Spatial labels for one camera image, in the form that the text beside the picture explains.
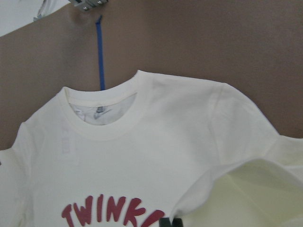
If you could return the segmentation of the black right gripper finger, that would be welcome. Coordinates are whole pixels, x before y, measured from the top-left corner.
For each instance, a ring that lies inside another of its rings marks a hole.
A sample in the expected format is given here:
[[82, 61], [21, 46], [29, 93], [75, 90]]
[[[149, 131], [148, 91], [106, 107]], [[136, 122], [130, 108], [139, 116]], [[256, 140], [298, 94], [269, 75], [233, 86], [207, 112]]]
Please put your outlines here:
[[179, 211], [174, 211], [170, 216], [166, 216], [163, 212], [159, 218], [159, 227], [183, 227], [183, 220], [179, 216]]

